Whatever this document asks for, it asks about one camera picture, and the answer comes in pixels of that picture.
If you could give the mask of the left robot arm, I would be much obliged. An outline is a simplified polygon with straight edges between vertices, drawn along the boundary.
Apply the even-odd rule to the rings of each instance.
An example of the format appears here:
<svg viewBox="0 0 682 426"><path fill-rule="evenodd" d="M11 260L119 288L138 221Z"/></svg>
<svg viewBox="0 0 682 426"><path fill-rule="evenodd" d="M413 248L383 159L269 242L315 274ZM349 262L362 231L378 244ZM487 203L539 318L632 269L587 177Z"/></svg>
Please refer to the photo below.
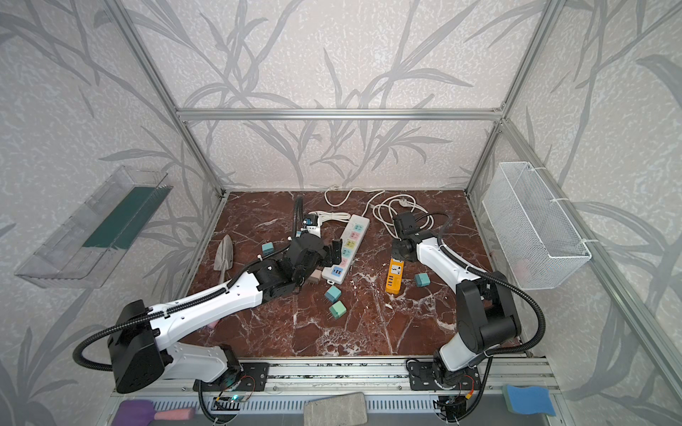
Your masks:
<svg viewBox="0 0 682 426"><path fill-rule="evenodd" d="M160 380L225 382L239 368L236 357L219 346L185 344L183 338L231 314L288 296L317 268L341 264L342 248L339 240L326 245L314 234L293 236L285 247L210 289L152 306L141 300L129 303L115 326L86 337L72 358L80 367L112 373L120 394Z"/></svg>

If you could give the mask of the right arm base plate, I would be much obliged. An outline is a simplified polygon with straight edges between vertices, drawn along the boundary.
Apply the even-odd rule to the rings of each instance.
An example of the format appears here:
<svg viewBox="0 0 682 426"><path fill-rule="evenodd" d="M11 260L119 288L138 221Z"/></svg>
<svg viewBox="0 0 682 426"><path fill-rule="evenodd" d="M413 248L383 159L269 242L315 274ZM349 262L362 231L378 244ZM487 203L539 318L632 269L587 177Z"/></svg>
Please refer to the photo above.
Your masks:
<svg viewBox="0 0 682 426"><path fill-rule="evenodd" d="M407 359L405 367L412 391L458 391L469 394L481 388L481 375L476 367L465 367L453 372L435 360L414 358Z"/></svg>

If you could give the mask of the orange power strip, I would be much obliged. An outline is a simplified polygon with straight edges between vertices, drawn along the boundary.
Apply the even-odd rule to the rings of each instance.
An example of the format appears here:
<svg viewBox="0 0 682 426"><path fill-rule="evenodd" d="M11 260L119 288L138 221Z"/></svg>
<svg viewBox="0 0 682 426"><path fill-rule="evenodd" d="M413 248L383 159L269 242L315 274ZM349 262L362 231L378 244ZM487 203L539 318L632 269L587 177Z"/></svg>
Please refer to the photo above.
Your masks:
<svg viewBox="0 0 682 426"><path fill-rule="evenodd" d="M404 262L392 258L389 263L385 291L388 294L398 296L401 293L401 282L404 271Z"/></svg>

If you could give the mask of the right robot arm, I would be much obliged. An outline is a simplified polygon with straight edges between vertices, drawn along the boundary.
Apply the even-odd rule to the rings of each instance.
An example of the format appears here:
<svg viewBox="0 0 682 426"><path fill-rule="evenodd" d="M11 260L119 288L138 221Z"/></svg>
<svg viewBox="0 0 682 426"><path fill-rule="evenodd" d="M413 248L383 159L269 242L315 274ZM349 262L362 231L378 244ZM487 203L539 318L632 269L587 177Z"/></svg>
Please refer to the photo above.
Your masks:
<svg viewBox="0 0 682 426"><path fill-rule="evenodd" d="M436 273L456 294L456 335L434 355L433 365L442 381L496 355L525 353L542 342L547 330L539 303L514 286L499 272L490 273L466 261L444 241L447 218L437 234L418 222L429 213L416 216L405 212L394 217L396 237L393 254L399 260L420 263ZM522 344L505 347L522 332L515 300L520 298L536 316L536 332Z"/></svg>

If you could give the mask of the white multicolour power strip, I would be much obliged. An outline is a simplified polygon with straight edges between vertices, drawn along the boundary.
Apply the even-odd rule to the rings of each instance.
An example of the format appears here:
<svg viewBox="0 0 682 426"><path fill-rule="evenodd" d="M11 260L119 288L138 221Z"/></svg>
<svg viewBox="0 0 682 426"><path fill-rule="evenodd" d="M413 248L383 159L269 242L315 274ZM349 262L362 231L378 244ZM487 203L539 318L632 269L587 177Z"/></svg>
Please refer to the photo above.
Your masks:
<svg viewBox="0 0 682 426"><path fill-rule="evenodd" d="M328 284L340 285L343 283L368 229L368 218L357 215L351 216L341 235L342 247L340 264L334 264L332 267L325 267L321 273L321 276Z"/></svg>

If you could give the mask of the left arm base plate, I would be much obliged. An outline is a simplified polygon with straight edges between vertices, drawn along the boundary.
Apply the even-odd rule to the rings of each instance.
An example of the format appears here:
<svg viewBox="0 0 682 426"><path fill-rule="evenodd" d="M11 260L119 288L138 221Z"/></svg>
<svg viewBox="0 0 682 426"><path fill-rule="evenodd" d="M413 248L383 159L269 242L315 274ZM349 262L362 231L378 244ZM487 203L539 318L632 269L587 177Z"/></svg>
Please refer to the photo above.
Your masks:
<svg viewBox="0 0 682 426"><path fill-rule="evenodd" d="M229 369L212 383L203 383L204 392L264 392L270 364L246 362L238 369Z"/></svg>

